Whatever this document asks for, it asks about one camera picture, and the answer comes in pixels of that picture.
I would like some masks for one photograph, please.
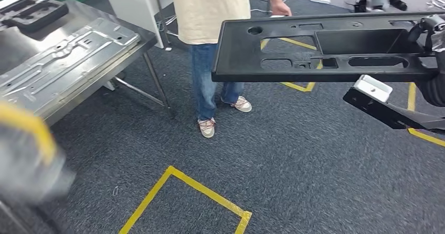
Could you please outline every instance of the hole in panel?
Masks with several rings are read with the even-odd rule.
[[[292,62],[289,59],[265,59],[261,61],[261,67],[265,70],[289,69]]]
[[[323,25],[321,23],[300,24],[298,28],[301,30],[322,30]]]
[[[251,27],[247,30],[247,32],[251,35],[258,35],[263,32],[263,28],[262,27]]]
[[[325,55],[422,52],[417,43],[408,41],[406,29],[317,31],[316,34]]]
[[[390,20],[389,23],[394,27],[406,27],[411,28],[415,25],[412,20]]]
[[[350,66],[389,66],[405,68],[408,62],[401,57],[351,57]]]
[[[314,53],[316,46],[311,36],[279,37],[261,40],[261,48],[264,53]]]

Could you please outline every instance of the black plastic panel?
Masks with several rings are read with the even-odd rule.
[[[35,32],[68,13],[65,3],[53,0],[21,0],[0,9],[1,23],[21,31]]]
[[[380,81],[428,80],[438,71],[419,57],[433,57],[407,40],[412,24],[445,12],[365,13],[296,16],[223,23],[212,72],[217,82],[355,82],[361,75]],[[268,38],[312,37],[317,51],[301,61],[295,53],[264,53]],[[291,67],[262,67],[264,60],[289,60]],[[317,69],[323,61],[323,69]]]

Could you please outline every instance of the yellow floor marking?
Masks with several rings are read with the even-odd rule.
[[[261,41],[261,46],[260,46],[261,50],[264,49],[264,47],[267,45],[267,43],[269,41],[270,41],[270,39],[264,39],[264,40]]]
[[[144,210],[147,208],[149,203],[153,200],[154,196],[159,192],[161,187],[165,184],[167,179],[171,176],[176,176],[178,179],[185,182],[188,186],[196,189],[197,191],[203,193],[204,195],[208,196],[210,199],[216,201],[217,203],[221,204],[225,208],[229,209],[233,213],[237,214],[239,217],[241,217],[241,221],[235,230],[235,234],[243,234],[246,230],[247,224],[249,223],[250,217],[252,216],[252,213],[249,211],[244,211],[234,203],[230,202],[229,200],[225,199],[224,197],[220,196],[213,190],[207,188],[206,186],[202,185],[201,183],[195,181],[191,177],[187,176],[183,172],[175,169],[173,166],[169,166],[167,170],[164,172],[164,174],[161,176],[161,178],[157,181],[157,183],[153,186],[153,188],[150,190],[150,192],[147,194],[147,196],[142,200],[141,204],[137,207],[137,209],[134,211],[132,216],[127,220],[125,225],[122,227],[122,229],[119,231],[119,234],[127,234],[131,227],[136,223],[136,221],[140,218]]]
[[[185,175],[181,171],[175,169],[174,167],[173,167],[172,175],[176,176],[178,179],[182,180],[183,182],[185,182],[190,187],[192,187],[192,188],[196,189],[197,191],[203,193],[204,195],[208,196],[213,201],[223,205],[224,207],[226,207],[227,209],[229,209],[233,213],[237,214],[238,216],[243,217],[244,210],[242,210],[240,207],[236,206],[231,201],[225,199],[224,197],[222,197],[219,194],[215,193],[213,190],[207,188],[206,186],[202,185],[201,183],[193,180],[192,178],[190,178],[189,176]]]
[[[293,40],[293,39],[289,39],[289,38],[282,37],[282,38],[280,38],[280,40],[287,41],[287,42],[290,42],[290,43],[295,44],[295,45],[299,45],[299,46],[304,47],[304,48],[317,50],[317,47],[316,47],[316,46],[312,46],[312,45],[309,45],[309,44],[305,44],[305,43],[300,42],[300,41],[295,41],[295,40]]]
[[[312,45],[309,45],[309,44],[305,44],[305,43],[302,43],[302,42],[299,42],[299,41],[295,41],[293,39],[289,39],[289,38],[279,38],[279,39],[283,40],[283,41],[290,42],[290,43],[298,45],[298,46],[302,46],[302,47],[305,47],[305,48],[317,50],[317,47],[315,47],[315,46],[312,46]],[[267,45],[267,43],[269,41],[270,41],[269,39],[264,39],[264,40],[261,41],[261,50],[263,50],[265,48],[265,46]],[[323,67],[323,65],[321,64],[321,60],[320,60],[320,63],[317,66],[317,69],[321,69],[322,67]],[[299,86],[298,84],[294,84],[294,83],[290,83],[290,82],[282,82],[281,84],[283,84],[283,85],[285,85],[287,87],[294,88],[296,90],[302,91],[302,92],[310,92],[310,91],[312,91],[312,89],[314,89],[314,86],[315,86],[315,82],[308,83],[308,85],[306,87]]]
[[[147,208],[149,203],[153,200],[154,196],[159,192],[161,187],[167,181],[171,174],[171,166],[167,168],[161,178],[157,181],[157,183],[153,186],[147,196],[142,200],[141,204],[137,207],[131,217],[127,220],[124,227],[119,231],[119,234],[127,234],[131,227],[136,223],[136,221],[141,217],[142,212]]]
[[[408,91],[408,110],[415,111],[416,109],[416,85],[414,83],[409,84],[409,91]],[[425,141],[429,141],[435,144],[438,144],[440,146],[445,146],[445,141],[438,139],[436,137],[433,137],[428,134],[424,134],[420,131],[417,131],[413,128],[408,128],[408,132],[416,137],[419,137]]]
[[[408,90],[408,110],[416,110],[416,85],[414,83],[409,83]]]
[[[244,214],[241,217],[241,221],[239,222],[238,227],[235,230],[235,234],[243,234],[244,233],[251,216],[252,216],[251,212],[244,211]]]

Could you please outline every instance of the blurred yellow object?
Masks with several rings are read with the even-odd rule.
[[[39,204],[66,195],[75,174],[42,118],[0,100],[0,195]]]
[[[7,102],[0,102],[0,124],[31,134],[35,138],[37,150],[45,164],[51,163],[54,159],[56,144],[40,117]]]

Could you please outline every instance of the yellow tape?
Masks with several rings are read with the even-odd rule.
[[[49,164],[56,154],[56,144],[44,121],[25,109],[7,102],[0,102],[0,123],[30,133],[36,140],[37,150],[45,164]]]
[[[289,39],[289,38],[284,38],[284,37],[283,37],[283,38],[280,38],[280,40],[287,41],[287,42],[290,42],[290,43],[295,44],[295,45],[299,45],[299,46],[304,47],[304,48],[317,50],[317,47],[316,47],[316,46],[312,46],[312,45],[309,45],[309,44],[305,44],[305,43],[300,42],[300,41],[295,41],[295,40],[293,40],[293,39]]]
[[[247,224],[249,223],[250,217],[252,216],[251,212],[244,211],[241,221],[238,224],[237,229],[235,230],[235,234],[243,234],[247,228]]]
[[[414,111],[416,109],[416,85],[409,83],[408,90],[408,110]]]
[[[416,109],[416,85],[414,83],[410,83],[409,91],[408,91],[408,110],[414,111],[415,109]],[[445,146],[444,140],[438,139],[438,138],[430,136],[428,134],[424,134],[420,131],[417,131],[416,129],[408,128],[408,132],[411,135],[419,137],[425,141],[429,141],[431,143],[438,144],[439,146]]]
[[[429,141],[431,143],[438,144],[439,146],[445,146],[445,141],[443,141],[441,139],[438,139],[436,137],[430,136],[428,134],[424,134],[424,133],[419,132],[419,131],[417,131],[415,129],[409,128],[408,132],[410,134],[416,136],[416,137],[419,137],[419,138],[423,139],[423,140]]]
[[[323,64],[322,64],[322,60],[320,60],[319,65],[317,66],[317,69],[322,69],[322,68],[323,68]],[[287,87],[294,88],[294,89],[302,91],[302,92],[312,91],[315,87],[315,82],[308,83],[308,85],[306,87],[299,86],[297,84],[289,83],[289,82],[281,82],[281,83]]]
[[[268,42],[269,42],[269,39],[264,39],[261,41],[261,45],[260,45],[261,50],[263,50],[265,48],[265,46],[267,45]]]
[[[236,206],[231,201],[225,199],[224,197],[220,196],[219,194],[215,193],[213,190],[207,188],[206,186],[202,185],[201,183],[193,180],[186,174],[182,173],[181,171],[175,169],[173,167],[172,175],[176,176],[178,179],[185,182],[190,187],[196,189],[197,191],[203,193],[204,195],[208,196],[213,201],[223,205],[233,213],[237,214],[238,216],[242,217],[244,214],[244,210],[242,210],[240,207]]]
[[[207,188],[206,186],[202,185],[201,183],[195,181],[191,177],[187,176],[183,172],[175,169],[173,166],[169,166],[167,170],[164,172],[164,174],[161,176],[161,178],[156,182],[156,184],[153,186],[153,188],[150,190],[150,192],[147,194],[147,196],[142,200],[141,204],[137,207],[137,209],[134,211],[134,213],[131,215],[131,217],[127,220],[125,225],[122,227],[122,229],[119,231],[119,234],[127,234],[131,227],[136,223],[136,221],[140,218],[144,210],[147,208],[149,203],[153,200],[155,195],[159,192],[161,187],[165,184],[167,179],[171,176],[175,176],[178,179],[185,182],[188,186],[196,189],[197,191],[203,193],[204,195],[208,196],[210,199],[216,201],[217,203],[221,204],[225,208],[229,209],[236,215],[241,217],[241,221],[235,231],[235,234],[243,234],[247,224],[249,223],[250,217],[252,216],[251,212],[244,211],[234,203],[230,202],[229,200],[223,198],[213,190]]]
[[[161,176],[161,178],[157,181],[157,183],[153,186],[153,188],[150,190],[150,192],[147,194],[147,196],[142,200],[141,204],[137,207],[137,209],[134,211],[134,213],[131,215],[131,217],[127,220],[125,225],[122,227],[122,229],[119,231],[119,234],[127,234],[131,227],[136,223],[136,221],[141,217],[142,212],[147,208],[149,203],[153,200],[154,196],[159,192],[161,187],[164,185],[164,183],[167,181],[167,179],[170,177],[170,174],[172,173],[172,166],[168,167],[167,170],[164,172],[164,174]]]

